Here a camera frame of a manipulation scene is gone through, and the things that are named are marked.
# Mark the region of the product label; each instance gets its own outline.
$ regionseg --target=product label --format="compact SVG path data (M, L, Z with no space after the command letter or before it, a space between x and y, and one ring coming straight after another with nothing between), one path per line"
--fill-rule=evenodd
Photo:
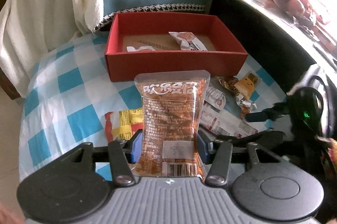
M113 139L129 140L138 129L143 128L143 109L112 112L109 121Z
M187 140L164 140L162 158L193 160L194 142Z
M143 87L144 93L165 95L169 92L172 94L193 94L196 93L196 86L198 83L193 81L188 83L162 83L162 84L151 84Z
M191 40L191 43L197 48L196 50L207 51L205 45L203 45L203 43L198 38Z

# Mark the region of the red object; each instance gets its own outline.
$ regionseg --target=red object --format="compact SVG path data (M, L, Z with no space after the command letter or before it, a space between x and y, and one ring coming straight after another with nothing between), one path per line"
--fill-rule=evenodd
M112 124L111 124L111 121L110 121L110 115L112 114L113 112L108 112L104 115L105 119L106 119L106 127L105 127L105 133L106 133L106 136L107 136L107 141L108 142L111 142L113 141L112 139L112 134L111 134L111 131L112 131Z
M313 11L316 15L317 21L323 25L327 25L331 18L326 7L318 0L300 0L308 5L308 9Z
M122 52L124 36L192 32L208 36L217 51L156 50ZM105 52L111 81L134 80L141 73L206 70L211 76L237 75L248 54L216 16L135 12L116 14Z

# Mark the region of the black device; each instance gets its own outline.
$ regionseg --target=black device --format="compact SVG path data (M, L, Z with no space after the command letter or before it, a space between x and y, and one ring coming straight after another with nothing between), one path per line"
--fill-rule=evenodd
M82 143L24 179L17 199L28 223L317 223L321 184L259 144L266 135L214 141L202 182L134 177L125 152L140 134L107 147ZM110 163L112 181L95 173L96 162ZM247 170L229 183L231 163Z
M248 122L276 120L290 115L292 124L306 126L308 135L336 138L337 86L317 64L311 65L301 81L288 92L286 102L275 103L272 108L247 114Z

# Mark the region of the snack bag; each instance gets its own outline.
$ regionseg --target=snack bag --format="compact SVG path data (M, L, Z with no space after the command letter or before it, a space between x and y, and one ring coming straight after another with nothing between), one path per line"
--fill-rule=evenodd
M138 175L201 175L196 144L209 79L204 70L136 76L144 113L142 155L135 167Z
M241 108L240 118L257 108L249 98L252 96L256 85L260 82L259 78L253 73L248 73L244 78L238 80L233 76L217 77L220 84L231 91L236 97L236 103Z
M213 87L211 83L209 83L206 91L205 101L214 106L216 109L221 110L225 107L226 95Z
M192 32L169 32L180 45L181 50L208 51L205 45Z
M129 140L138 129L143 129L143 109L108 112L105 115L107 141Z

